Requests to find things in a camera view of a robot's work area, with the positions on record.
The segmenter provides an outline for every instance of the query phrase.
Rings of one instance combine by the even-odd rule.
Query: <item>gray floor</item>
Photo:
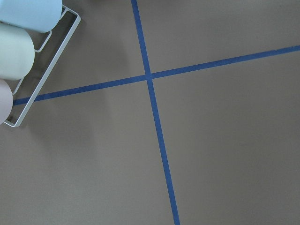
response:
[[[297,0],[137,2],[152,72],[300,44]],[[129,0],[64,4],[42,94],[145,74]],[[153,80],[180,224],[300,224],[299,59]],[[0,125],[0,224],[173,225],[160,150],[146,81],[36,102]]]

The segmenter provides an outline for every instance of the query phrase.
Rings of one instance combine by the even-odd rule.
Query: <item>blue tape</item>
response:
[[[92,90],[110,88],[110,87],[115,87],[115,86],[120,86],[120,85],[124,85],[124,84],[128,84],[128,83],[135,83],[135,82],[145,81],[145,80],[146,80],[145,75],[134,76],[134,77],[125,78],[125,79],[116,80],[116,81],[97,83],[97,84],[88,85],[88,86],[84,86],[84,87],[72,88],[72,89],[67,89],[67,90],[51,92],[48,94],[38,95],[34,101],[37,102],[37,101],[42,101],[42,100],[51,99],[51,98],[58,98],[58,97],[67,96],[67,95],[74,95],[74,94],[88,92],[88,91],[92,91]],[[29,101],[29,97],[17,99],[14,101],[14,105],[26,104],[28,101]]]
[[[229,59],[225,59],[225,60],[206,62],[206,63],[197,64],[197,65],[188,66],[188,67],[170,69],[170,70],[166,70],[166,71],[162,71],[162,72],[156,72],[156,73],[152,74],[152,78],[155,79],[155,78],[160,78],[160,77],[164,77],[164,76],[182,74],[182,73],[197,71],[197,70],[201,70],[201,69],[208,69],[208,68],[212,68],[212,67],[224,66],[224,65],[228,65],[228,64],[237,63],[237,62],[255,60],[255,59],[265,58],[265,57],[269,57],[269,56],[285,54],[285,53],[292,53],[292,52],[296,52],[296,51],[300,51],[300,45],[292,46],[292,47],[288,47],[288,48],[281,48],[278,50],[272,50],[272,51],[267,51],[267,52],[259,52],[259,53],[255,53],[255,54],[244,55],[244,56],[229,58]]]
[[[170,199],[173,219],[174,219],[175,225],[180,225],[177,204],[176,204],[176,198],[175,198],[175,193],[174,193],[174,188],[173,188],[173,183],[172,183],[172,178],[171,178],[171,172],[170,172],[167,153],[165,150],[165,141],[164,141],[163,131],[161,128],[159,112],[158,112],[158,105],[156,102],[155,91],[154,91],[154,86],[153,86],[153,81],[152,81],[152,74],[151,74],[151,70],[150,70],[149,59],[148,59],[147,49],[146,49],[146,43],[145,43],[144,34],[143,34],[142,22],[141,22],[139,9],[138,9],[136,0],[131,0],[131,4],[132,4],[134,17],[135,17],[136,31],[137,31],[140,48],[141,48],[141,53],[142,53],[142,61],[144,64],[144,69],[145,69],[145,75],[146,75],[149,96],[150,96],[150,101],[151,101],[151,107],[152,107],[152,112],[153,112],[153,117],[154,117],[154,122],[155,122],[155,128],[156,128],[156,133],[157,133],[157,138],[158,138],[160,155],[161,155],[162,162],[163,162],[165,180],[167,183],[167,189],[168,189],[168,193],[169,193],[169,199]]]

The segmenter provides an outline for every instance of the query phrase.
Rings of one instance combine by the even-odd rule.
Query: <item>white cup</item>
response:
[[[0,0],[0,21],[46,33],[61,15],[61,0]]]
[[[23,28],[0,23],[0,79],[24,78],[32,68],[34,56],[33,42]]]
[[[0,124],[9,116],[13,107],[13,94],[9,85],[0,79]]]

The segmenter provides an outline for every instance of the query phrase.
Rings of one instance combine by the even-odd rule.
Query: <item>white metal rack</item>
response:
[[[50,62],[48,68],[46,69],[46,71],[44,72],[41,80],[39,81],[38,85],[36,86],[36,88],[34,89],[32,95],[30,96],[28,102],[26,103],[25,107],[23,108],[20,116],[17,118],[16,122],[13,123],[9,120],[6,120],[5,123],[11,127],[18,127],[20,126],[20,124],[22,123],[24,117],[26,116],[28,110],[30,109],[31,105],[33,104],[34,100],[36,99],[38,93],[40,92],[41,88],[43,87],[44,83],[46,82],[49,74],[51,73],[52,69],[54,68],[57,60],[59,59],[60,55],[62,54],[62,52],[64,51],[67,43],[69,42],[70,38],[72,37],[73,33],[75,32],[79,22],[81,21],[80,16],[73,10],[69,9],[66,6],[62,6],[63,7],[63,12],[61,14],[60,19],[62,19],[64,17],[64,15],[66,14],[66,12],[70,12],[72,14],[74,14],[76,16],[75,21],[73,22],[71,28],[69,29],[67,35],[65,36],[64,40],[62,41],[61,45],[59,46],[57,52],[55,53],[52,61]],[[49,32],[47,38],[45,39],[45,41],[43,42],[43,44],[41,45],[41,47],[38,50],[35,50],[36,53],[40,53],[44,46],[47,44],[47,42],[49,41],[50,37],[52,35],[52,31]],[[19,83],[17,84],[15,90],[13,91],[13,95],[17,93],[17,91],[19,90],[21,83],[23,82],[24,79],[21,79],[19,81]]]

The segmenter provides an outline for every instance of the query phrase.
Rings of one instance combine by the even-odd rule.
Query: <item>mug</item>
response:
[[[13,107],[13,94],[9,85],[0,79],[0,124],[9,116]]]
[[[33,42],[26,30],[0,23],[1,79],[24,78],[32,68],[34,56]]]
[[[46,33],[58,23],[61,0],[0,0],[0,21]]]

